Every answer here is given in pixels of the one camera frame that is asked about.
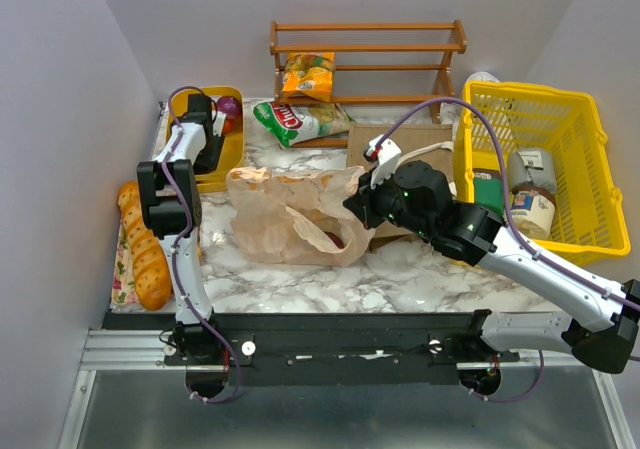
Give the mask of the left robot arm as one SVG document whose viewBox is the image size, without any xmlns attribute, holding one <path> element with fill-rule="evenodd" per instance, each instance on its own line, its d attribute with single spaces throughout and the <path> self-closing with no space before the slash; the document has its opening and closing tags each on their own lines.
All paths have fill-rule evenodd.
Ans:
<svg viewBox="0 0 640 449">
<path fill-rule="evenodd" d="M 145 226 L 158 238 L 164 252 L 176 299 L 171 345 L 176 354 L 199 361 L 224 359 L 229 343 L 219 334 L 213 307 L 207 299 L 198 256 L 202 221 L 196 175 L 217 169 L 225 136 L 225 116 L 214 97 L 195 86 L 184 86 L 187 108 L 182 115 L 167 108 L 173 118 L 168 142 L 151 161 L 137 166 L 137 182 Z"/>
</svg>

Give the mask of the burlap tote bag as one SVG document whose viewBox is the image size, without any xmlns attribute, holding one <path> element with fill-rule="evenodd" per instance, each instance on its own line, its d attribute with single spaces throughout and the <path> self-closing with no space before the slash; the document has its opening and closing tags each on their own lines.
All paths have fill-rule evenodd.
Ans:
<svg viewBox="0 0 640 449">
<path fill-rule="evenodd" d="M 346 166 L 371 167 L 363 152 L 370 140 L 384 134 L 390 125 L 355 123 L 349 131 Z M 390 137 L 400 148 L 403 162 L 422 160 L 446 176 L 447 183 L 456 196 L 453 177 L 453 125 L 452 124 L 407 124 L 400 126 Z M 385 222 L 376 229 L 369 244 L 369 251 L 375 252 L 393 241 L 409 237 L 409 232 Z"/>
</svg>

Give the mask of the orange plastic grocery bag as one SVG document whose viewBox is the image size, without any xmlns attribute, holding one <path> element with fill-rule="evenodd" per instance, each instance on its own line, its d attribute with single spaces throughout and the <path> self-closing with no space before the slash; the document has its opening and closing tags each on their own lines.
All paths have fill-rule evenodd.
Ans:
<svg viewBox="0 0 640 449">
<path fill-rule="evenodd" d="M 227 175 L 236 216 L 231 228 L 244 256 L 259 263 L 348 266 L 369 248 L 375 231 L 343 207 L 355 194 L 361 166 L 275 174 L 241 167 Z M 337 248 L 324 234 L 345 244 Z"/>
</svg>

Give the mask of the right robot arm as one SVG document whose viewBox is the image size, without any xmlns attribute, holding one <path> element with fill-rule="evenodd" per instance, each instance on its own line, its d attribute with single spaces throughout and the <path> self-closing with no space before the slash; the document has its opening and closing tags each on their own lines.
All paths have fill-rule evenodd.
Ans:
<svg viewBox="0 0 640 449">
<path fill-rule="evenodd" d="M 358 179 L 343 202 L 368 229 L 388 222 L 443 256 L 503 275 L 556 306 L 550 313 L 491 312 L 478 337 L 496 351 L 566 353 L 609 374 L 625 369 L 639 332 L 639 283 L 590 273 L 525 239 L 502 216 L 453 198 L 445 175 L 423 161 L 376 182 Z"/>
</svg>

